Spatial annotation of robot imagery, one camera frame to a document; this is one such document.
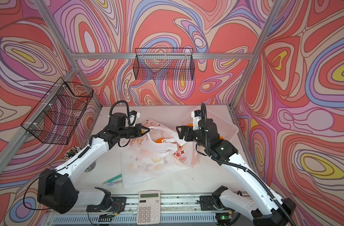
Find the aluminum frame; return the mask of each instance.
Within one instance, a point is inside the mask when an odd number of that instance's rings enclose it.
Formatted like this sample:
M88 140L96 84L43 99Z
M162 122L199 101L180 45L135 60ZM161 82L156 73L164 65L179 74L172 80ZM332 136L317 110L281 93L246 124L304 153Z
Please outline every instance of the aluminum frame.
M166 55L184 55L184 53L166 53ZM73 59L135 59L135 53L71 53ZM192 53L198 59L244 59L251 60L252 53Z
M69 70L66 75L64 76L65 81L70 81L75 73L76 68L73 67L71 70ZM62 79L59 79L60 81L56 84L61 85L64 81ZM42 102L42 104L38 107L37 110L31 115L29 120L27 120L25 123L32 123L36 117L43 111L46 104L50 102L50 100L54 97L54 95L57 93L57 88L54 88L52 92L45 98L45 100ZM9 164L11 159L15 156L17 151L21 148L21 146L24 144L26 139L31 136L31 134L26 131L24 128L20 127L18 132L15 134L15 136L11 139L11 141L6 145L6 147L0 152L0 174L4 170L4 168Z
M247 82L247 79L250 77L251 73L253 72L254 64L259 58L259 53L261 49L263 48L264 42L267 39L269 32L276 20L276 17L278 16L278 13L281 9L281 7L284 5L285 0L277 0L274 1L271 10L269 12L268 18L265 21L265 24L263 26L263 29L261 30L261 33L259 35L259 38L257 39L257 42L255 44L255 47L252 51L253 57L252 59L247 63L247 66L245 68L244 73L242 74L241 80L238 83L235 92L233 93L233 97L230 102L230 107L233 105L233 103L237 100L239 97L239 93L242 91L242 89L245 87L245 84Z
M61 49L64 52L64 55L69 60L70 64L72 64L73 66L75 66L78 69L78 76L79 76L80 81L83 83L83 85L86 85L86 86L92 88L92 86L90 85L89 81L87 80L83 70L80 69L78 61L72 57L71 49L68 46L68 44L66 43L66 40L61 33L61 30L57 26L56 21L55 21L54 17L52 16L49 8L45 4L45 2L43 0L34 0L34 4L37 7L41 16L43 17L46 25L49 27L52 36L57 40L58 44L60 45ZM93 101L98 106L98 108L101 108L101 104L100 104L98 98L93 96Z
M261 30L261 33L258 37L258 40L256 42L256 45L252 53L193 53L194 59L247 59L249 61L242 75L242 79L239 82L236 88L236 91L234 92L233 98L231 102L229 103L230 115L235 124L237 123L237 119L236 119L236 116L234 115L232 104L236 101L236 99L239 97L239 93L244 88L247 82L247 79L253 70L253 65L258 59L259 53L269 34L269 31L280 11L280 8L284 5L284 3L285 3L285 0L274 1L273 6L269 12L267 20L265 21L265 24ZM78 73L79 79L82 81L82 83L84 85L87 85L88 87L91 87L84 72L80 69L80 66L78 64L78 59L134 59L135 57L134 53L73 53L70 47L68 46L68 44L66 43L64 36L61 34L61 31L59 27L57 26L45 2L43 0L34 0L34 4L38 8L41 16L43 17L46 24L48 25L51 31L51 34L57 40L57 43L61 46L61 49L63 50L64 55L66 56L70 64L73 66L72 69L69 70L69 72L67 72L67 74L64 77L66 81L71 81L73 77L75 76L75 74ZM44 103L48 102L49 99L53 97L53 95L55 95L55 93L51 92L48 95L48 97L44 100ZM93 97L93 101L98 107L97 116L99 116L99 113L101 110L100 102L95 96ZM38 109L37 111L35 111L35 113L30 117L28 122L30 120L33 120L34 117L37 116L37 113L40 111L42 111L42 109L41 110ZM238 135L242 143L244 152L247 158L250 158L249 161L251 161L251 154L250 154L247 144L245 143L245 140L242 138L242 132L240 131ZM2 150L2 152L0 153L0 174L29 136L30 134L27 131L25 131L24 129L20 129L19 132L14 136L12 141L9 142L8 145ZM252 161L251 163L252 163L251 164L252 168L256 170L255 164Z

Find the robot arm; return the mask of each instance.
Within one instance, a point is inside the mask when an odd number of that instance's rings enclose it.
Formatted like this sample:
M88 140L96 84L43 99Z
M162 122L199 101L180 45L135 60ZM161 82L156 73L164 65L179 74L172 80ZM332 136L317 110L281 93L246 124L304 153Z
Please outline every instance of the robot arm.
M89 144L78 154L54 170L42 171L37 195L39 203L59 213L66 213L75 206L83 205L96 205L102 210L108 210L111 207L109 191L97 187L93 191L77 191L74 183L90 164L114 145L119 144L121 138L137 138L150 131L141 124L134 125L134 119L139 117L139 113L128 110L127 112L129 113L129 122L133 121L130 126L125 127L126 114L111 114L109 124L92 136Z
M205 119L206 108L204 104L202 107L204 112L192 112L193 126L176 127L179 138L205 147L206 154L231 173L253 199L221 186L213 193L215 206L231 208L251 219L255 225L283 226L288 221L291 223L290 215L296 204L269 188L246 164L238 150L229 141L220 139L216 124L212 119Z

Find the white plastic bag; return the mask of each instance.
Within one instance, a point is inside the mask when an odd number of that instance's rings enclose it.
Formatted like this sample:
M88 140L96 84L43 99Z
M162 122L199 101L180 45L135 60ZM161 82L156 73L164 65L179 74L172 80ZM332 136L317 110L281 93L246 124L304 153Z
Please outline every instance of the white plastic bag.
M146 119L142 125L151 131L121 150L124 187L199 165L193 142L179 139L177 132L153 119Z
M121 156L123 187L125 188L188 168L187 165L177 165L173 155L143 158L129 151L122 151Z
M178 138L178 133L167 127L149 126L150 132L146 135L133 139L129 143L129 149L134 154L144 157L165 157L172 155L182 146L185 140Z

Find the colorful patterned wall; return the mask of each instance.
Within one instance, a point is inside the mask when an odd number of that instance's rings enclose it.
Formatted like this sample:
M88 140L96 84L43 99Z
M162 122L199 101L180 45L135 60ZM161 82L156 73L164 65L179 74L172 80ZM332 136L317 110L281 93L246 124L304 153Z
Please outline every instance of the colorful patterned wall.
M102 105L125 100L130 105L227 104L247 60L207 60L193 81L135 80L133 60L79 60Z
M288 0L234 110L297 225L344 226L344 1Z
M70 69L32 0L0 3L0 152L44 93ZM86 139L97 107L93 102L69 145L42 144L29 137L0 175L0 225L37 225L45 211L26 209L22 196L41 171L60 164L70 147ZM26 194L29 207L36 201L37 183Z
M201 53L243 46L242 52L252 52L271 4L269 0L48 1L74 52L134 52L142 46L190 46Z
M53 1L49 9L74 52L192 47L252 52L272 2ZM80 60L102 105L228 104L247 61L196 60L194 81L135 81L133 60Z

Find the wire basket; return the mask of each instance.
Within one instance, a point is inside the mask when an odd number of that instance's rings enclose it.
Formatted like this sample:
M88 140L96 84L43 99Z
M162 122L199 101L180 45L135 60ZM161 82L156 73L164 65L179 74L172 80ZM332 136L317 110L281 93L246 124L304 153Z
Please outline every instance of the wire basket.
M29 127L25 128L24 122L21 126L42 143L66 145L92 97L93 89L64 82Z
M136 48L136 80L193 80L192 48Z

